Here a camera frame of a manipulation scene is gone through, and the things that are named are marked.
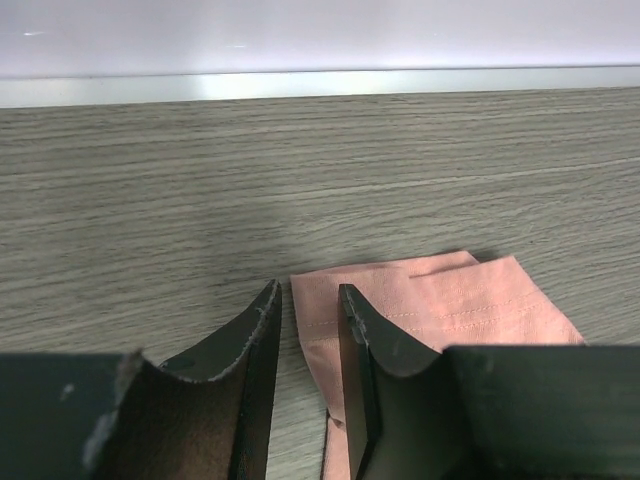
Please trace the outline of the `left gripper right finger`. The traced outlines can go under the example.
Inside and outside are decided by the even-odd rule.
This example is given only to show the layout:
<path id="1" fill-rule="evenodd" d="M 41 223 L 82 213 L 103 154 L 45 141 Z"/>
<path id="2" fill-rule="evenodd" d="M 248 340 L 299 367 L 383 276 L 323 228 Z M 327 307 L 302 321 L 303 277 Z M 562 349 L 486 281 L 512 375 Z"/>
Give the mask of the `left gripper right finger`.
<path id="1" fill-rule="evenodd" d="M 635 479 L 635 346 L 436 352 L 339 288 L 354 479 Z"/>

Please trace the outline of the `pink printed t shirt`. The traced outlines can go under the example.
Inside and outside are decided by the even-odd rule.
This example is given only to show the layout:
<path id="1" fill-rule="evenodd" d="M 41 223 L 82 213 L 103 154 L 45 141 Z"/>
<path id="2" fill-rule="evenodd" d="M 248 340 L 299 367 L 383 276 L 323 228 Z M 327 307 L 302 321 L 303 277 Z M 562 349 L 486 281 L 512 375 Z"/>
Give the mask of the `pink printed t shirt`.
<path id="1" fill-rule="evenodd" d="M 350 476 L 339 348 L 339 287 L 354 285 L 385 318 L 430 348 L 581 344 L 573 323 L 512 257 L 467 251 L 329 268 L 290 278 L 299 340 L 328 410 L 322 478 Z"/>

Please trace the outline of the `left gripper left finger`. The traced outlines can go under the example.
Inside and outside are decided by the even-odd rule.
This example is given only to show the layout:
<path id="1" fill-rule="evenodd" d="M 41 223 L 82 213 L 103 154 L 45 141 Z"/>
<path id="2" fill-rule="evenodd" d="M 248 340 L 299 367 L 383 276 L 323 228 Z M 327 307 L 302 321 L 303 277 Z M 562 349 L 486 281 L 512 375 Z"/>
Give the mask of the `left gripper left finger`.
<path id="1" fill-rule="evenodd" d="M 160 365 L 126 354 L 5 353 L 5 479 L 262 479 L 282 319 L 269 282 Z"/>

